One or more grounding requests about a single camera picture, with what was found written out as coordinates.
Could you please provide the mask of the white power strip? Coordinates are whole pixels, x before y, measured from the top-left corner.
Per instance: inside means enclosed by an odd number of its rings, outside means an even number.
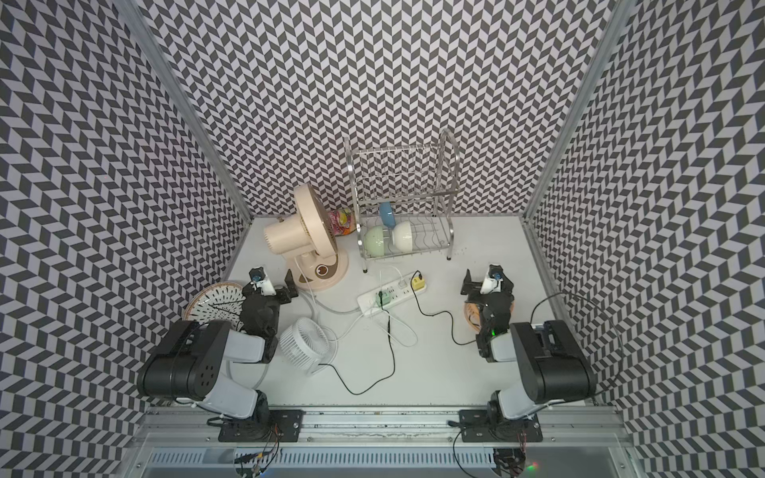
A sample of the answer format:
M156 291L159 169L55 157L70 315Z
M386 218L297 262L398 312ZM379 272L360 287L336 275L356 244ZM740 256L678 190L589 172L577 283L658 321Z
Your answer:
M414 295L424 292L426 288L428 283L424 276L414 272L360 294L357 303L364 316L372 317L414 300Z

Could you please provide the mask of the green plug adapter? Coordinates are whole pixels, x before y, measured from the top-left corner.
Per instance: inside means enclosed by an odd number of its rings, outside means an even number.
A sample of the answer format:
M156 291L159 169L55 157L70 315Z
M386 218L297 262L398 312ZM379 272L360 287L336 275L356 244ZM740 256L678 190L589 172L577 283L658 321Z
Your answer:
M375 302L376 305L383 309L384 307L387 307L394 298L394 290L391 288L381 289L377 292L375 296Z

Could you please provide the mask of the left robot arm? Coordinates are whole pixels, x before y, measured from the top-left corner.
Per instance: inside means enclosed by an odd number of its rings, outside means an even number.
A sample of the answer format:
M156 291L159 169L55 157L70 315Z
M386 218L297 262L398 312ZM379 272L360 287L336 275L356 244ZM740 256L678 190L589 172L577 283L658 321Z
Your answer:
M139 370L145 398L193 404L253 427L271 424L263 392L235 382L227 364L271 363L278 347L280 309L299 296L293 274L275 286L262 267L249 282L213 284L199 292Z

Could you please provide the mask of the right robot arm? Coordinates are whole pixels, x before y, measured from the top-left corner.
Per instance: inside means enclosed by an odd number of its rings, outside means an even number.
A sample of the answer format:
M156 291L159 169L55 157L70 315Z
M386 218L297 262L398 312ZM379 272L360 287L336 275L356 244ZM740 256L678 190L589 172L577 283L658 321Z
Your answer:
M512 320L514 284L501 266L489 266L481 281L466 273L460 295L464 316L476 330L478 354L490 364L514 364L519 374L518 382L492 394L489 423L524 420L548 406L595 396L596 375L565 322L535 326Z

